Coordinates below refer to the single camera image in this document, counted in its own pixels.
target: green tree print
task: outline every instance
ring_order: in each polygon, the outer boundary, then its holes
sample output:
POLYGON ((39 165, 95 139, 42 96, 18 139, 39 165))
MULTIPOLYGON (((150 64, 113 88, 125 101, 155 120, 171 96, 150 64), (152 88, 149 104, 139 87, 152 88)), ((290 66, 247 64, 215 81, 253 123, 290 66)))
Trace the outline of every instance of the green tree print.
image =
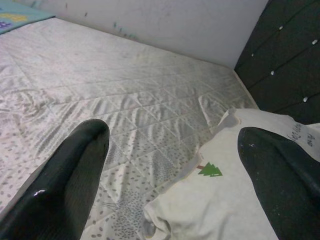
POLYGON ((198 174, 203 174, 204 176, 210 176, 210 177, 218 177, 222 176, 222 173, 218 167, 216 167, 213 164, 210 164, 208 162, 205 166, 197 166, 198 169, 201 169, 201 171, 198 174))

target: quilted mattress cover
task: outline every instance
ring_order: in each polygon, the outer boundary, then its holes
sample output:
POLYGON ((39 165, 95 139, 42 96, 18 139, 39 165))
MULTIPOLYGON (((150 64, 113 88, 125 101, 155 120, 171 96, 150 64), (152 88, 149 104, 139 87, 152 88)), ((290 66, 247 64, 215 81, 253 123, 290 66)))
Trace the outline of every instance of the quilted mattress cover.
POLYGON ((143 207, 231 107, 257 108, 224 66, 57 18, 0 35, 0 211, 79 123, 102 119, 110 146, 82 239, 144 239, 143 207))

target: blue blanket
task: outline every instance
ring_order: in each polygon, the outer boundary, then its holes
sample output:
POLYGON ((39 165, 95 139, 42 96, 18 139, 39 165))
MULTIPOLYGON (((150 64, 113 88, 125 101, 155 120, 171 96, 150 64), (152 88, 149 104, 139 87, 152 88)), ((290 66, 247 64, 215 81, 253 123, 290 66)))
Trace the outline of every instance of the blue blanket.
POLYGON ((54 15, 51 13, 36 10, 11 0, 0 0, 0 34, 52 17, 54 15))

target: mattress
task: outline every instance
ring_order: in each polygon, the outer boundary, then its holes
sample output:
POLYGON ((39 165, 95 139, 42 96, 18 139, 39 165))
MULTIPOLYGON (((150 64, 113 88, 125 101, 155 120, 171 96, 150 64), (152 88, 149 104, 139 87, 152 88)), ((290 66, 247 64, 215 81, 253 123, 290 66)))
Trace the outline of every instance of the mattress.
POLYGON ((257 108, 229 68, 57 18, 0 35, 0 56, 0 211, 79 123, 110 128, 84 240, 143 239, 143 207, 224 112, 257 108))

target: black upholstered headboard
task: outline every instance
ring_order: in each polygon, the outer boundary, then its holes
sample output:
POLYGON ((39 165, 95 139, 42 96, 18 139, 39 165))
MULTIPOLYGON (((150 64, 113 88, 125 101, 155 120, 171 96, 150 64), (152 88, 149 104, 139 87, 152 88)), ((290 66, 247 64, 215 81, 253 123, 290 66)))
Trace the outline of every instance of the black upholstered headboard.
POLYGON ((261 110, 320 122, 320 0, 270 0, 235 71, 261 110))

